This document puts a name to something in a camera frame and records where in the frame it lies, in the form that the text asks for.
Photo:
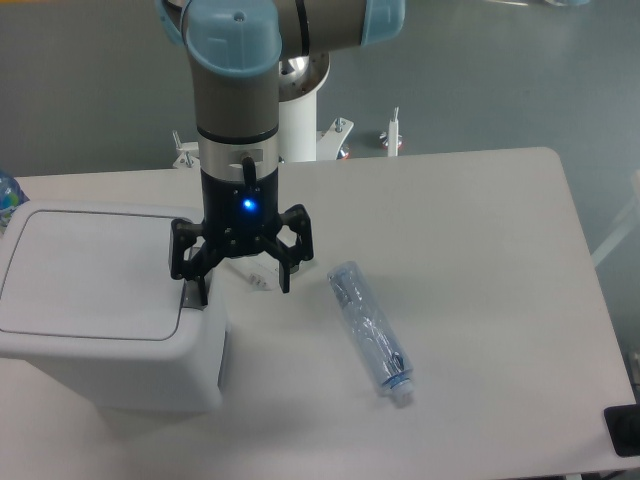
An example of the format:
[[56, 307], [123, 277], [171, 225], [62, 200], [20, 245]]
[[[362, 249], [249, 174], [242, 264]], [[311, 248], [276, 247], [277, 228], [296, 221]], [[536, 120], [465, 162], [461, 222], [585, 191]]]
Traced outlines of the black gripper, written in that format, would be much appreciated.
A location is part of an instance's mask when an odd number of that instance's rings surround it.
[[[279, 286], [290, 292], [291, 275], [301, 262], [314, 258], [311, 218], [302, 204], [278, 212], [278, 171], [257, 180], [229, 182], [201, 172], [204, 218], [170, 223], [169, 270], [174, 280], [194, 282], [202, 306], [207, 306], [206, 275], [225, 257], [266, 252], [279, 263]], [[278, 238], [287, 227], [295, 234], [288, 246]]]

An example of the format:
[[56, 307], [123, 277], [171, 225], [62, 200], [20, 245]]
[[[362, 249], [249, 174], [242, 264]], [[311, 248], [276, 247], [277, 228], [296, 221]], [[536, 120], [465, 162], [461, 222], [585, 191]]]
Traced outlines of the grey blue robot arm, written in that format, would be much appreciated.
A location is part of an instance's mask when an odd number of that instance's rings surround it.
[[207, 275], [226, 258], [267, 253], [279, 284], [313, 257], [302, 205], [278, 208], [281, 64], [390, 40], [402, 1], [159, 1], [169, 40], [185, 49], [193, 84], [204, 217], [171, 223], [172, 278], [209, 298]]

